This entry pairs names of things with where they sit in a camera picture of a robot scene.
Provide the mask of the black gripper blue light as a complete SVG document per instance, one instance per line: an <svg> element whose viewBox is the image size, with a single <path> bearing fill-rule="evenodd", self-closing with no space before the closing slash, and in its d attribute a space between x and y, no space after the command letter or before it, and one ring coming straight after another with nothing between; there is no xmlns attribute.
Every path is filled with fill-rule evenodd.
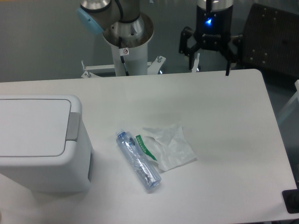
<svg viewBox="0 0 299 224"><path fill-rule="evenodd" d="M233 13L232 0L198 0L196 29L186 26L180 33L179 53L189 58L189 69L194 66L194 54L199 49L219 51L226 59L225 76L229 76L231 65L242 60L243 34L231 35ZM193 37L196 43L188 47ZM236 46L236 53L229 43Z"/></svg>

